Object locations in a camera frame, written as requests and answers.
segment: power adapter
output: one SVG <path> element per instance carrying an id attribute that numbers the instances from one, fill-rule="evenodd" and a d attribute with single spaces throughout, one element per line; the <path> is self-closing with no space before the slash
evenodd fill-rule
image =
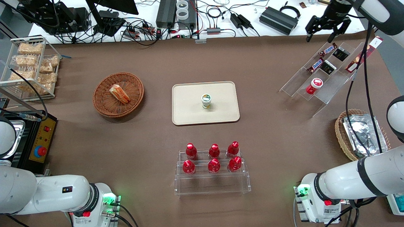
<path id="1" fill-rule="evenodd" d="M 244 28 L 253 28 L 253 26 L 251 25 L 251 22 L 249 20 L 247 20 L 247 18 L 245 18 L 243 15 L 239 14 L 237 17 L 240 21 L 241 21 L 241 25 L 244 26 Z"/>
<path id="2" fill-rule="evenodd" d="M 233 24 L 234 24 L 234 26 L 236 27 L 236 28 L 241 28 L 241 21 L 240 21 L 240 19 L 234 14 L 234 13 L 232 13 L 231 15 L 230 15 L 230 20 L 233 22 Z"/>

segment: metal rod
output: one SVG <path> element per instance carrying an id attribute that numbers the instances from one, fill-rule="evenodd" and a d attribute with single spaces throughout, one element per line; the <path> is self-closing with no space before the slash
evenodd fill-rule
<path id="1" fill-rule="evenodd" d="M 45 115 L 43 115 L 39 110 L 33 108 L 32 106 L 30 106 L 28 103 L 24 102 L 23 100 L 17 98 L 16 96 L 10 94 L 8 91 L 4 90 L 3 88 L 0 87 L 0 93 L 2 93 L 3 95 L 7 96 L 8 98 L 16 101 L 17 103 L 23 105 L 24 107 L 26 107 L 29 110 L 32 110 L 34 113 L 39 114 L 40 116 L 44 117 Z"/>

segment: acrylic display stand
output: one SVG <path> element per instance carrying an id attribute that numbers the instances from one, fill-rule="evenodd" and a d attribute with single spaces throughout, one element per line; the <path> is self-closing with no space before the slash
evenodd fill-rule
<path id="1" fill-rule="evenodd" d="M 227 148 L 220 148 L 220 170 L 217 173 L 208 172 L 209 149 L 198 150 L 198 160 L 192 161 L 195 164 L 196 172 L 191 175 L 185 174 L 182 170 L 182 165 L 187 160 L 187 155 L 185 150 L 179 151 L 175 171 L 175 194 L 181 196 L 230 192 L 242 192 L 244 194 L 250 192 L 250 175 L 241 151 L 238 153 L 238 156 L 242 158 L 241 168 L 236 172 L 229 172 L 227 164 L 230 159 L 225 157 L 226 150 Z"/>
<path id="2" fill-rule="evenodd" d="M 284 91 L 291 97 L 294 97 L 296 94 L 299 94 L 307 101 L 313 97 L 320 100 L 322 102 L 322 105 L 313 115 L 314 117 L 324 107 L 328 105 L 328 103 L 333 99 L 333 97 L 342 88 L 342 86 L 349 79 L 351 79 L 353 72 L 349 73 L 347 70 L 345 70 L 345 68 L 349 65 L 350 62 L 352 62 L 356 58 L 358 54 L 361 53 L 361 51 L 363 50 L 363 45 L 364 43 L 362 42 L 356 48 L 353 48 L 350 45 L 343 42 L 339 46 L 350 53 L 350 55 L 344 61 L 339 60 L 333 55 L 335 50 L 332 50 L 325 57 L 323 57 L 324 60 L 328 60 L 337 69 L 334 70 L 330 75 L 328 75 L 320 68 L 318 68 L 313 74 L 311 74 L 306 70 L 320 59 L 318 53 L 331 46 L 331 44 L 325 43 L 323 47 L 321 47 L 313 55 L 313 57 L 311 57 L 311 59 L 299 71 L 297 71 L 297 73 L 295 73 L 294 76 L 279 91 Z M 313 95 L 310 95 L 309 93 L 306 92 L 306 87 L 310 84 L 310 82 L 314 78 L 320 78 L 323 81 L 323 86 L 322 88 L 318 89 Z"/>

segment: wicker basket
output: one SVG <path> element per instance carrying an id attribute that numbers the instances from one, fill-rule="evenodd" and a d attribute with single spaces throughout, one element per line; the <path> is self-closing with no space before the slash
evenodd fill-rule
<path id="1" fill-rule="evenodd" d="M 349 115 L 353 115 L 353 114 L 366 114 L 365 111 L 362 111 L 360 109 L 349 109 L 348 110 Z M 347 114 L 346 112 L 342 112 L 339 117 L 337 118 L 337 120 L 335 121 L 335 134 L 337 135 L 337 139 L 338 139 L 338 143 L 341 146 L 342 151 L 345 153 L 345 155 L 352 161 L 356 161 L 359 158 L 354 154 L 352 147 L 351 147 L 351 143 L 349 142 L 347 133 L 345 132 L 345 128 L 344 125 L 342 124 L 342 119 L 344 117 L 346 117 Z M 390 150 L 391 146 L 390 146 L 390 141 L 386 136 L 386 132 L 383 130 L 382 127 L 380 127 L 381 133 L 384 136 L 384 140 L 386 140 L 386 145 L 387 145 L 387 149 Z"/>
<path id="2" fill-rule="evenodd" d="M 130 98 L 127 104 L 121 103 L 110 92 L 113 84 L 118 84 Z M 143 99 L 144 88 L 141 80 L 126 72 L 115 73 L 104 78 L 93 94 L 95 109 L 103 116 L 119 118 L 136 109 Z"/>

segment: brown tablecloth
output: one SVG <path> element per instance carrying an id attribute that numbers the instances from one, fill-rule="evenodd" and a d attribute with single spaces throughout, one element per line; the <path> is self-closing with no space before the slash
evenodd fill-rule
<path id="1" fill-rule="evenodd" d="M 49 113 L 59 120 L 49 153 L 52 174 L 83 175 L 90 182 L 108 184 L 122 195 L 122 204 L 140 227 L 291 227 L 296 182 L 307 173 L 349 162 L 334 133 L 348 85 L 314 118 L 318 106 L 278 92 L 327 37 L 315 36 L 310 43 L 302 36 L 223 38 L 207 44 L 178 39 L 148 48 L 134 42 L 58 45 L 61 54 L 73 58 L 62 60 L 56 98 L 46 100 Z M 364 33 L 359 33 L 341 36 L 337 42 L 357 46 L 363 39 Z M 92 94 L 104 77 L 120 71 L 142 80 L 144 100 L 128 117 L 107 119 L 95 111 Z M 400 94 L 377 51 L 368 59 L 368 71 L 373 111 L 391 146 L 397 147 L 400 142 L 385 116 L 387 105 Z M 226 80 L 236 84 L 238 122 L 172 123 L 173 85 Z M 363 68 L 349 107 L 367 110 Z M 225 147 L 232 141 L 240 142 L 249 167 L 250 193 L 174 195 L 179 149 L 189 142 L 202 149 L 212 143 Z M 358 227 L 403 226 L 404 219 L 387 210 L 381 198 L 361 208 Z M 62 212 L 16 217 L 31 227 L 69 226 Z M 322 226 L 301 223 L 298 214 L 297 219 L 300 227 Z M 4 216 L 0 225 L 18 226 Z"/>

